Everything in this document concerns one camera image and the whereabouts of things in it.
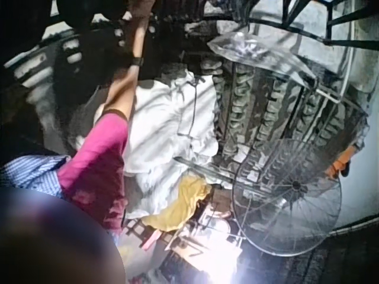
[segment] round wire grille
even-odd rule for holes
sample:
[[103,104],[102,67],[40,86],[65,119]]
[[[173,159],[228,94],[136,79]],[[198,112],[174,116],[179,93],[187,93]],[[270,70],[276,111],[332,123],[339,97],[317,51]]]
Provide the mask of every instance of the round wire grille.
[[295,256],[320,244],[341,210],[339,179],[316,146],[292,139],[251,149],[233,185],[233,207],[246,238],[260,250]]

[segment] checkered cloth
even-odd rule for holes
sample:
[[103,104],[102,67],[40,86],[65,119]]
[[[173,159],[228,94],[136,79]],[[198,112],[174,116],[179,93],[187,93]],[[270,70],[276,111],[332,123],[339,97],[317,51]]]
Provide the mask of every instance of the checkered cloth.
[[[69,156],[22,156],[0,168],[0,186],[31,189],[61,198],[56,170]],[[107,232],[117,244],[118,234]]]

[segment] white fabric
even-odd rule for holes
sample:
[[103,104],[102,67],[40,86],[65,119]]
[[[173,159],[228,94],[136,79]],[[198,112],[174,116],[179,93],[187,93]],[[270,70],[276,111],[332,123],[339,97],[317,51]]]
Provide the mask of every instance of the white fabric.
[[[218,151],[212,77],[202,76],[196,85],[194,75],[185,70],[181,78],[166,77],[166,82],[141,81],[136,89],[136,107],[123,155],[128,219],[158,214],[176,200],[178,183],[188,167],[174,157],[206,164]],[[70,143],[77,150],[100,116],[105,98],[106,94],[96,93],[80,114],[74,115],[70,136],[76,138]]]

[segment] clear plastic sheet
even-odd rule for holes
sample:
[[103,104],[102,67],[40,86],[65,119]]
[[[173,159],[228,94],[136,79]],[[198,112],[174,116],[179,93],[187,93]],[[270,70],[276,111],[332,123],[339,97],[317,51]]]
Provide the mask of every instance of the clear plastic sheet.
[[316,79],[313,72],[297,56],[256,35],[240,31],[228,33],[211,40],[208,46],[213,52],[230,61],[281,73],[307,88],[312,86],[309,86],[306,77]]

